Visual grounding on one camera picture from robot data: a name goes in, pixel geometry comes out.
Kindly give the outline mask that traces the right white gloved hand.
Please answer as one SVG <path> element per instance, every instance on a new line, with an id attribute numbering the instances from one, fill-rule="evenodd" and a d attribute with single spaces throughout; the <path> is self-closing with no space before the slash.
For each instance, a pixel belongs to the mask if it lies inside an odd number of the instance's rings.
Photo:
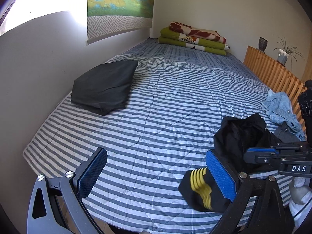
<path id="1" fill-rule="evenodd" d="M 311 188 L 308 186 L 308 178 L 293 177 L 289 183 L 291 199 L 289 209 L 293 216 L 295 229 L 304 222 L 311 210 Z"/>

